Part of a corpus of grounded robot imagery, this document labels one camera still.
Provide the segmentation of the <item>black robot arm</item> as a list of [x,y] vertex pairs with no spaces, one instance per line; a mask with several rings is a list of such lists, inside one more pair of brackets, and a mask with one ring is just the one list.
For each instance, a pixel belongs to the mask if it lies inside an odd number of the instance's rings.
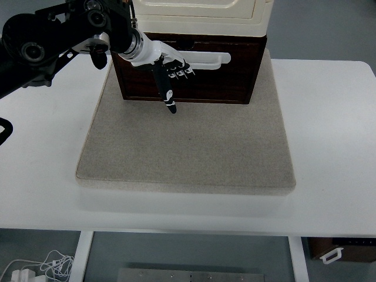
[[132,43],[132,1],[66,1],[9,18],[1,33],[1,97],[28,86],[50,87],[79,53],[103,69],[106,52]]

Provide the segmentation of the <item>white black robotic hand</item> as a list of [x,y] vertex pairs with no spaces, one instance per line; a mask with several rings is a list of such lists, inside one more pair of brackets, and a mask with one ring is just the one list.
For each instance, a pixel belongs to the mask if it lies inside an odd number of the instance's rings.
[[193,69],[179,51],[161,41],[149,39],[138,29],[132,30],[132,42],[120,57],[140,71],[151,71],[158,93],[172,114],[177,112],[171,78],[188,78]]

